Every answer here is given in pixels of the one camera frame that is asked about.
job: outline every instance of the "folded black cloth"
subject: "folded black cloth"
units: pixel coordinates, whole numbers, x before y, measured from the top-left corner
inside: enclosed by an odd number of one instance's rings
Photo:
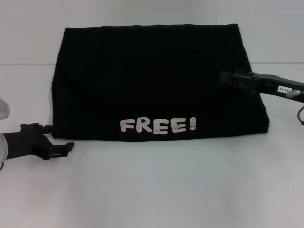
[[[66,28],[53,137],[150,141],[267,133],[259,94],[219,84],[251,71],[238,25]]]

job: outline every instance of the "white table surface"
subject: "white table surface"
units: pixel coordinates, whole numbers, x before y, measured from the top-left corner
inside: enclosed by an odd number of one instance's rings
[[[11,114],[0,132],[51,123],[65,27],[237,23],[253,71],[304,82],[303,8],[303,0],[1,0],[0,96]],[[67,158],[7,160],[0,227],[304,227],[302,104],[262,98],[269,134],[75,141]]]
[[[304,81],[301,64],[253,64]],[[0,66],[2,132],[50,123],[54,66]],[[7,160],[4,228],[304,227],[301,103],[263,95],[269,134],[169,142],[75,141],[67,158]],[[65,143],[55,140],[54,143]]]

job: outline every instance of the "cable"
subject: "cable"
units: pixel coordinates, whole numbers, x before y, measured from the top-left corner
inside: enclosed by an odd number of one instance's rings
[[[302,125],[304,125],[304,122],[303,120],[301,120],[301,117],[300,117],[300,113],[304,110],[304,106],[298,111],[298,120],[301,122]]]

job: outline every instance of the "silver cylinder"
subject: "silver cylinder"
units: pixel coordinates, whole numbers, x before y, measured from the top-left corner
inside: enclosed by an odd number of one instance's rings
[[[10,114],[9,105],[0,98],[0,120],[7,118]]]
[[[8,144],[3,134],[0,133],[0,169],[3,167],[4,161],[9,153]]]
[[[286,97],[287,98],[293,98],[295,96],[299,96],[301,94],[301,91],[300,90],[293,90],[293,91],[289,91],[286,93]]]

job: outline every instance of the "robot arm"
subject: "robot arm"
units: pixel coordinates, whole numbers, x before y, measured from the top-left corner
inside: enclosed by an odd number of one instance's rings
[[[270,94],[304,103],[304,83],[280,78],[277,75],[263,75],[238,70],[234,73],[222,71],[220,83],[225,86],[250,90],[253,93]],[[300,113],[303,110],[304,106],[298,112],[298,119],[302,125],[304,125],[304,121],[301,120]]]
[[[21,125],[20,132],[0,134],[0,170],[5,159],[35,155],[44,160],[67,157],[74,143],[53,145],[45,134],[52,132],[52,126],[38,123]]]

